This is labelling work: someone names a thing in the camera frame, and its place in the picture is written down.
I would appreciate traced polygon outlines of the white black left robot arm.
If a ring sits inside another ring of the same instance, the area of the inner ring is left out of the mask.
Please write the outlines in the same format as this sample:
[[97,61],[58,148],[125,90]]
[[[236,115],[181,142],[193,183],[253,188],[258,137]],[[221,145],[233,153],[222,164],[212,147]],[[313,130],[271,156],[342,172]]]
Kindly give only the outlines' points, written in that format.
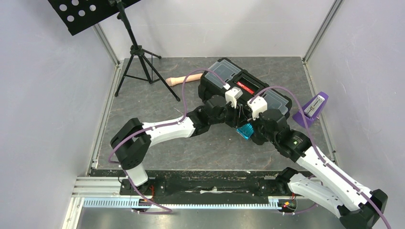
[[237,100],[214,95],[185,116],[157,122],[142,123],[130,119],[111,139],[113,154],[127,175],[131,188],[139,195],[149,191],[150,182],[143,166],[143,159],[151,146],[176,138],[204,134],[212,125],[225,123],[228,111],[236,108]]

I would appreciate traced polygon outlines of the black plastic toolbox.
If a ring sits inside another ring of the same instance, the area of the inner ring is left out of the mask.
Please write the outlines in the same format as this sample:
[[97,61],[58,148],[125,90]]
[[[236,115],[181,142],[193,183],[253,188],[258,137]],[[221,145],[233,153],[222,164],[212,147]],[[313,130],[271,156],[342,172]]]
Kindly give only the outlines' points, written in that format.
[[200,79],[198,95],[205,103],[214,95],[226,97],[222,82],[237,89],[235,102],[228,105],[225,123],[237,129],[245,139],[252,139],[257,145],[267,142],[267,134],[262,133],[263,128],[253,121],[252,110],[249,101],[258,96],[266,102],[266,110],[278,109],[285,118],[289,118],[292,101],[287,96],[274,89],[267,89],[269,85],[240,68],[231,60],[221,58],[208,68]]

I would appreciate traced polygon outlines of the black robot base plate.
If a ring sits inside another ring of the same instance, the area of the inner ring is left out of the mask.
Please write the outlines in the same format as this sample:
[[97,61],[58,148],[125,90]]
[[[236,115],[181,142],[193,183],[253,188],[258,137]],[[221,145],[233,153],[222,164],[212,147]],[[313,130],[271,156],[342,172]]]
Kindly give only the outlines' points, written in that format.
[[148,170],[141,194],[164,204],[265,204],[292,199],[277,181],[281,171]]

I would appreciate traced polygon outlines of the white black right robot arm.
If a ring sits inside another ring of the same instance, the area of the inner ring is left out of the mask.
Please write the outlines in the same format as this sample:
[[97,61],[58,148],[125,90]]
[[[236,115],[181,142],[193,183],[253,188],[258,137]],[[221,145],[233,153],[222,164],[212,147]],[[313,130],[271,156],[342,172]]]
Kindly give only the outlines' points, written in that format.
[[280,194],[292,192],[312,200],[338,217],[346,229],[371,229],[383,218],[388,196],[380,189],[370,190],[351,178],[313,145],[307,135],[290,129],[278,109],[255,114],[252,126],[255,139],[271,142],[281,155],[322,182],[313,182],[287,167],[276,178]]

